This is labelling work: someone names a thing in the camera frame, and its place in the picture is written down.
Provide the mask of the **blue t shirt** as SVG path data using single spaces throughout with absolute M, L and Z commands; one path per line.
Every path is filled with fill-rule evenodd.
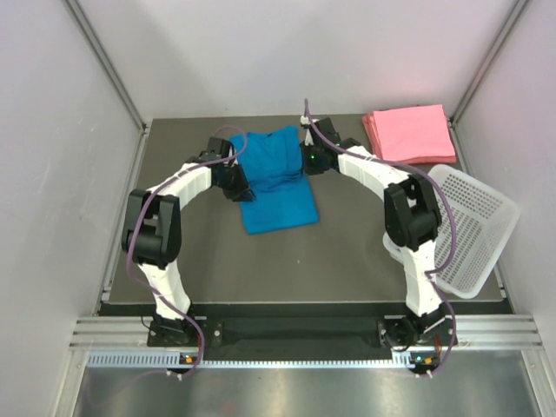
M 299 130 L 293 125 L 268 133 L 248 132 L 230 138 L 246 150 L 239 163 L 255 194 L 242 202 L 248 234 L 258 235 L 315 224 L 320 220 L 314 194 L 303 172 Z

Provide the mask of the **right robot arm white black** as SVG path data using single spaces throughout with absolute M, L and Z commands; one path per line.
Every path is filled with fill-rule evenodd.
M 400 250 L 408 313 L 381 330 L 391 348 L 408 348 L 433 338 L 444 321 L 436 286 L 435 248 L 442 217 L 434 187 L 423 175 L 381 161 L 352 138 L 341 139 L 330 118 L 301 117 L 303 170 L 331 169 L 357 181 L 383 202 L 385 236 Z

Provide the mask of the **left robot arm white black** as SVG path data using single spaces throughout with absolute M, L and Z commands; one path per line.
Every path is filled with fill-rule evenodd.
M 238 161 L 246 149 L 230 140 L 210 137 L 198 156 L 189 158 L 174 174 L 149 189 L 128 195 L 121 247 L 130 275 L 139 268 L 143 283 L 156 301 L 149 325 L 152 346 L 187 346 L 202 342 L 192 303 L 182 284 L 177 257 L 182 248 L 182 210 L 199 194 L 219 188 L 232 202 L 252 202 L 255 193 Z

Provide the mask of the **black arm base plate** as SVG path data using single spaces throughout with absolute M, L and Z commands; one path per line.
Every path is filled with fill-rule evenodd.
M 196 303 L 205 361 L 386 359 L 393 349 L 447 348 L 458 342 L 458 314 L 507 313 L 506 302 L 456 301 L 444 321 L 409 347 L 391 348 L 381 330 L 408 313 L 402 302 Z

